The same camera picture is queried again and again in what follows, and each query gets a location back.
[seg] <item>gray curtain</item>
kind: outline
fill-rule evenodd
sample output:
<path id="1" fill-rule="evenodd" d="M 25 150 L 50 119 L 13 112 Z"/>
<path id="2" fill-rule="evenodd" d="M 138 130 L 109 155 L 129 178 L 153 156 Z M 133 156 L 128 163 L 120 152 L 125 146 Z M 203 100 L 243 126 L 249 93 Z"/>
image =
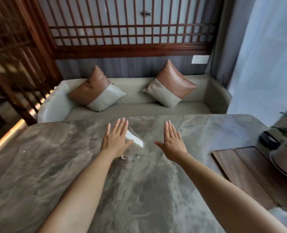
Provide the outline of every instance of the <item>gray curtain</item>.
<path id="1" fill-rule="evenodd" d="M 255 0 L 225 0 L 206 74 L 228 88 Z"/>

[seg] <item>wall outlet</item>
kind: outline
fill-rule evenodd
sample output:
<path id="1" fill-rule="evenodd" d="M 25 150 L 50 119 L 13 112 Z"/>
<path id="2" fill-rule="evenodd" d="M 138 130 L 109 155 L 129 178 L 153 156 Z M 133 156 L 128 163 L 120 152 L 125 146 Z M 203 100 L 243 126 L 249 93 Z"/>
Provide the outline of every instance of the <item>wall outlet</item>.
<path id="1" fill-rule="evenodd" d="M 191 64 L 207 64 L 209 55 L 194 55 Z"/>

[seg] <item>black round object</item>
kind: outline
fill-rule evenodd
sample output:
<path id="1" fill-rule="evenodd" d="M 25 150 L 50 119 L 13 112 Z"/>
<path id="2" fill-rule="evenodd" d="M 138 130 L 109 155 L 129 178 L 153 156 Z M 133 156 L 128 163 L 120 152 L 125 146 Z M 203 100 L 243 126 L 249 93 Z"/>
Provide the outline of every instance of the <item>black round object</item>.
<path id="1" fill-rule="evenodd" d="M 281 143 L 274 138 L 268 131 L 264 131 L 259 136 L 259 141 L 262 145 L 270 150 L 276 150 Z"/>

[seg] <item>pillow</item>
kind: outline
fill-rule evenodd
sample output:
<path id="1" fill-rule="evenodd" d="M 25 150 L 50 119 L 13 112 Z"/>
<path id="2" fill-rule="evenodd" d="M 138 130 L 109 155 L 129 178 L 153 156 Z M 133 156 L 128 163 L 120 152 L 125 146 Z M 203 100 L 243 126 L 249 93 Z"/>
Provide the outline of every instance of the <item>pillow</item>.
<path id="1" fill-rule="evenodd" d="M 78 105 L 87 106 L 96 112 L 109 108 L 125 95 L 125 92 L 108 80 L 98 66 L 95 66 L 85 82 L 69 93 L 69 97 Z"/>
<path id="2" fill-rule="evenodd" d="M 197 85 L 184 77 L 171 63 L 167 61 L 149 86 L 142 91 L 156 99 L 166 107 L 174 108 L 183 98 L 197 88 Z"/>

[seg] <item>gray marble tabletop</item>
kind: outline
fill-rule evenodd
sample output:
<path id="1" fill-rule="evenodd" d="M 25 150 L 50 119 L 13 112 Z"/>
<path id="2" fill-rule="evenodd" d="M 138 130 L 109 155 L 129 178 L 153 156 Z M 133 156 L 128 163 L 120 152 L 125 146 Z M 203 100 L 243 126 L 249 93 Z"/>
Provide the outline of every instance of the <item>gray marble tabletop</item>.
<path id="1" fill-rule="evenodd" d="M 144 139 L 136 162 L 114 161 L 89 232 L 223 232 L 188 176 L 153 143 L 164 122 L 181 132 L 192 156 L 220 173 L 210 152 L 251 146 L 265 126 L 251 115 L 129 117 Z M 98 154 L 115 121 L 36 124 L 0 153 L 0 232 L 35 232 Z"/>

